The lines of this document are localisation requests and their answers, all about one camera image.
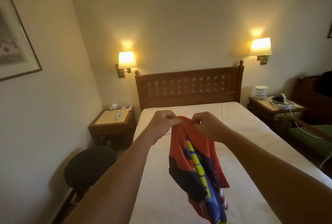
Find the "nightstand top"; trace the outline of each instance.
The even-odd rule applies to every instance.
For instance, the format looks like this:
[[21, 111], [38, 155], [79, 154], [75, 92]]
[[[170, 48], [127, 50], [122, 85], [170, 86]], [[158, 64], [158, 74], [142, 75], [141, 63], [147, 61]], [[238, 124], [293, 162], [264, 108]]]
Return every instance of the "nightstand top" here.
[[104, 109], [90, 123], [89, 127], [127, 124], [131, 114], [133, 113], [133, 109], [134, 107], [132, 107], [131, 110], [129, 110], [129, 107], [127, 107], [119, 117], [118, 121], [114, 121], [114, 118], [115, 115], [119, 113], [120, 109], [115, 109], [115, 110]]
[[[259, 105], [269, 111], [270, 113], [285, 113], [289, 112], [289, 109], [283, 110], [283, 109], [275, 109], [268, 100], [257, 100], [255, 97], [249, 97], [249, 100], [251, 102], [254, 102], [254, 104]], [[297, 111], [304, 111], [304, 110], [309, 110], [309, 108], [304, 107], [302, 105], [299, 105], [302, 108], [295, 108], [291, 109], [292, 112], [297, 112]]]

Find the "green cushion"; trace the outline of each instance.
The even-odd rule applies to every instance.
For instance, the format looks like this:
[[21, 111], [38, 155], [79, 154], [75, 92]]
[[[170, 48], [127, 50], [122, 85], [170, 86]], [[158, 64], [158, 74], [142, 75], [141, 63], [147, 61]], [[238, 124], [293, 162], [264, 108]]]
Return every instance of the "green cushion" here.
[[[313, 125], [313, 127], [328, 134], [329, 136], [332, 136], [332, 125]], [[301, 129], [316, 136], [304, 127], [302, 127]], [[301, 129], [295, 127], [289, 128], [288, 131], [294, 137], [301, 140], [305, 145], [315, 150], [319, 155], [323, 157], [327, 157], [330, 155], [330, 153], [332, 152], [332, 143], [326, 141], [324, 138], [314, 138], [309, 134], [303, 132]]]

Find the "white bed sheet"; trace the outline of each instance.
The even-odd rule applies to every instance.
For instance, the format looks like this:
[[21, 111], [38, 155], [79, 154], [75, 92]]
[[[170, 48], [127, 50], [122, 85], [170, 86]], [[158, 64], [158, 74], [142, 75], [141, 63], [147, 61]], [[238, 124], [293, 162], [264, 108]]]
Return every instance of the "white bed sheet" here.
[[[194, 113], [209, 111], [231, 129], [332, 188], [332, 180], [328, 176], [237, 102], [145, 109], [140, 116], [134, 139], [147, 126], [153, 114], [161, 109], [171, 109], [177, 115], [189, 118]], [[198, 216], [189, 204], [186, 193], [168, 173], [170, 132], [152, 146], [148, 154], [131, 224], [209, 223]], [[230, 188], [223, 190], [229, 204], [226, 214], [230, 223], [280, 223], [228, 148], [216, 143], [216, 152], [230, 184]]]

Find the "wooden nightstand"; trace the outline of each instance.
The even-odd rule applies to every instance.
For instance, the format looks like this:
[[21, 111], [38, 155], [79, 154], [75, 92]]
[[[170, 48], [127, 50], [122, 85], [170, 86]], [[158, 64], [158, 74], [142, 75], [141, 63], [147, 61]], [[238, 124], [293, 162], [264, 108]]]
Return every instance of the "wooden nightstand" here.
[[[270, 105], [268, 100], [256, 100], [254, 97], [249, 97], [248, 110], [279, 136], [282, 136], [288, 127], [286, 117], [291, 116], [290, 111], [278, 110]], [[293, 117], [301, 119], [306, 110], [309, 108], [304, 106], [292, 109]]]
[[132, 144], [136, 129], [134, 107], [131, 110], [127, 107], [119, 121], [114, 121], [119, 111], [105, 109], [90, 123], [89, 131], [95, 144], [102, 145], [112, 141], [115, 151], [127, 149]]

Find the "hand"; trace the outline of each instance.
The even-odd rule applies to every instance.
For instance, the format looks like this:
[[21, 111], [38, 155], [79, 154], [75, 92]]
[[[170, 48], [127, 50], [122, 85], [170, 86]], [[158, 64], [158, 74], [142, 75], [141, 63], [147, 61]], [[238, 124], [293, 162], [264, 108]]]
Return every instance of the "hand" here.
[[183, 121], [176, 117], [173, 111], [159, 110], [155, 112], [151, 121], [142, 133], [146, 134], [146, 137], [152, 141], [151, 145], [154, 145], [172, 126], [182, 123]]
[[222, 135], [230, 131], [230, 128], [207, 111], [194, 114], [192, 120], [195, 122], [194, 129], [213, 141], [222, 142]]

